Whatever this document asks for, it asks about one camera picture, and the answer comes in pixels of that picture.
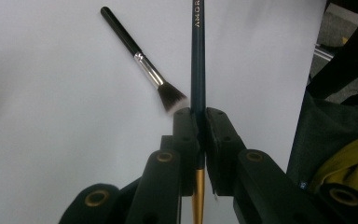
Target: white-tipped bristles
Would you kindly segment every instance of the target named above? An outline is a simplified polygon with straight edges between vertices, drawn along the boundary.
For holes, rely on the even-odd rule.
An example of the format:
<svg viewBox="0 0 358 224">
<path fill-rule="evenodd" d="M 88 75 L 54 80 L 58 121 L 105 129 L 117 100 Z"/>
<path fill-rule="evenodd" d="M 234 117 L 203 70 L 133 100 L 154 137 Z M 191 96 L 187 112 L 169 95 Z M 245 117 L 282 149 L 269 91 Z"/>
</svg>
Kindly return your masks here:
<svg viewBox="0 0 358 224">
<path fill-rule="evenodd" d="M 187 97 L 169 82 L 165 82 L 164 84 L 158 86 L 158 94 L 169 115 L 173 115 L 173 113 L 179 109 L 189 107 Z"/>
</svg>

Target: brush ferrule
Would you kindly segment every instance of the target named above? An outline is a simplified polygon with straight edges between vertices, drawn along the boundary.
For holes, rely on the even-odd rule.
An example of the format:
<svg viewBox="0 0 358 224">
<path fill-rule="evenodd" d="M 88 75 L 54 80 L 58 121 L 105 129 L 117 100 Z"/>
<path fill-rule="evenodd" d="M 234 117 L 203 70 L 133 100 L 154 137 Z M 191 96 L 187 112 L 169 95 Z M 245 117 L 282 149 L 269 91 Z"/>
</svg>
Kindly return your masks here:
<svg viewBox="0 0 358 224">
<path fill-rule="evenodd" d="M 142 70 L 144 70 L 147 78 L 156 87 L 156 89 L 158 89 L 159 86 L 166 82 L 162 75 L 158 72 L 158 70 L 153 66 L 153 64 L 146 58 L 146 56 L 141 51 L 135 53 L 133 58 L 139 64 L 139 66 L 142 67 Z"/>
</svg>

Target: yellow fabric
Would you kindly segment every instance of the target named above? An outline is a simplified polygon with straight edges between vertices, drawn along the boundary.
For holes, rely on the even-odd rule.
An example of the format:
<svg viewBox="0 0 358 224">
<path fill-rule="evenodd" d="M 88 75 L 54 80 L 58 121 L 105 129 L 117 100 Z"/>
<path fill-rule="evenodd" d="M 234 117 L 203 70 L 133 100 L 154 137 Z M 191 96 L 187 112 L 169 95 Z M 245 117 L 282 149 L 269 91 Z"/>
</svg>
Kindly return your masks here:
<svg viewBox="0 0 358 224">
<path fill-rule="evenodd" d="M 327 160 L 310 182 L 315 191 L 322 184 L 338 183 L 358 190 L 358 139 Z"/>
</svg>

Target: brass ring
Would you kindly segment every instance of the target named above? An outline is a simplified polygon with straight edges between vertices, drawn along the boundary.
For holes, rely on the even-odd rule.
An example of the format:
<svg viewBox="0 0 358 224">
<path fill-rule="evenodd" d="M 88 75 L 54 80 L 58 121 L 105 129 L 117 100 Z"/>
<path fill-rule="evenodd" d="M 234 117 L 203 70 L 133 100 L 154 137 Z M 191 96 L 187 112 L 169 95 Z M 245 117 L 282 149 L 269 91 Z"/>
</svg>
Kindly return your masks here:
<svg viewBox="0 0 358 224">
<path fill-rule="evenodd" d="M 358 198 L 345 189 L 330 189 L 330 196 L 339 203 L 347 206 L 357 206 Z"/>
<path fill-rule="evenodd" d="M 87 195 L 85 204 L 88 207 L 97 207 L 105 203 L 109 198 L 109 192 L 105 189 L 97 189 Z"/>
<path fill-rule="evenodd" d="M 157 160 L 162 162 L 171 161 L 172 158 L 173 155 L 170 152 L 161 152 L 157 155 Z"/>
<path fill-rule="evenodd" d="M 259 152 L 248 152 L 246 153 L 246 159 L 248 159 L 248 161 L 262 161 L 263 154 Z"/>
</svg>

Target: table surface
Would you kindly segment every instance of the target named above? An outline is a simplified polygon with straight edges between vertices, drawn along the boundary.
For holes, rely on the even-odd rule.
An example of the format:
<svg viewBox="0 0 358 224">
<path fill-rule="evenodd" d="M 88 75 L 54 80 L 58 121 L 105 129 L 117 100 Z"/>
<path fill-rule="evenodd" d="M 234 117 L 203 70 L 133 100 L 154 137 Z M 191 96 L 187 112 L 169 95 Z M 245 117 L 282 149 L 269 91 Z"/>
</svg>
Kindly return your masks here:
<svg viewBox="0 0 358 224">
<path fill-rule="evenodd" d="M 206 1 L 207 106 L 283 170 L 324 4 Z M 190 95 L 190 1 L 0 0 L 0 223 L 57 223 L 82 189 L 139 177 L 172 134 L 172 117 L 104 6 Z M 191 223 L 188 198 L 182 216 Z M 215 200 L 207 185 L 205 223 L 236 220 L 232 198 Z"/>
</svg>

